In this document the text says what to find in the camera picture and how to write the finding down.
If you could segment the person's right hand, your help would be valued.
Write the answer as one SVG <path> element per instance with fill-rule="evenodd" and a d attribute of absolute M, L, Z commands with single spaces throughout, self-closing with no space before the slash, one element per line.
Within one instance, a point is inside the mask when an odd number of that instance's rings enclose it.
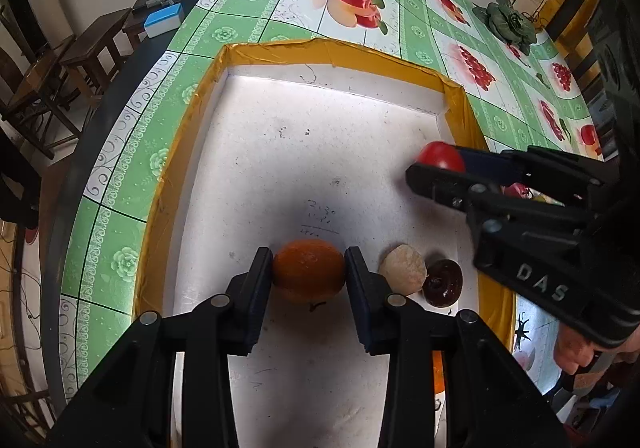
<path fill-rule="evenodd" d="M 579 368 L 586 368 L 590 364 L 596 352 L 637 353 L 639 336 L 640 328 L 637 328 L 623 344 L 608 348 L 597 345 L 567 325 L 560 324 L 554 344 L 553 359 L 558 367 L 573 376 Z"/>

